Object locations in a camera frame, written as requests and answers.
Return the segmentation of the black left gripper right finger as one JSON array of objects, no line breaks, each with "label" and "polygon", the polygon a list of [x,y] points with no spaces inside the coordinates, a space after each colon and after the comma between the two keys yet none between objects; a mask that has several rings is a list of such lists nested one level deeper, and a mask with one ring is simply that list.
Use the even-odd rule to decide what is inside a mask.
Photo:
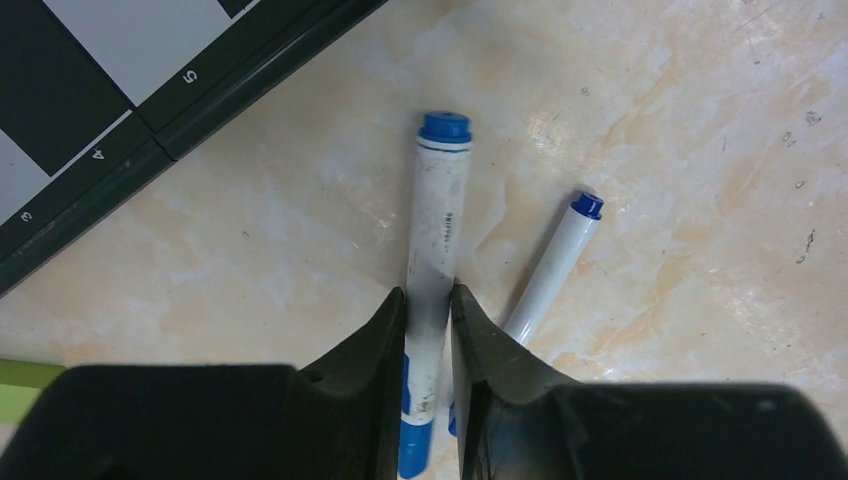
[{"label": "black left gripper right finger", "polygon": [[799,390],[774,383],[577,381],[451,293],[464,479],[843,479],[847,456]]}]

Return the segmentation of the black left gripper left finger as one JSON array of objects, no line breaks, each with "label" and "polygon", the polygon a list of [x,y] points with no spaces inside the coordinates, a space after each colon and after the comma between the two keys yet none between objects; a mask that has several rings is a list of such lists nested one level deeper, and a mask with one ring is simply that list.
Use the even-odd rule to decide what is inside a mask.
[{"label": "black left gripper left finger", "polygon": [[5,479],[392,479],[405,297],[308,366],[86,365],[50,383]]}]

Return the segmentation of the white marker blue cap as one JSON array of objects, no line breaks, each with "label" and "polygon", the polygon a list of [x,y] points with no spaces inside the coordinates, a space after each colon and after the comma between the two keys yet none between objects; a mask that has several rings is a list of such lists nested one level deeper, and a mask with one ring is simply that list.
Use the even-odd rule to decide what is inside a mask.
[{"label": "white marker blue cap", "polygon": [[472,149],[470,119],[424,115],[416,137],[397,474],[428,466]]}]

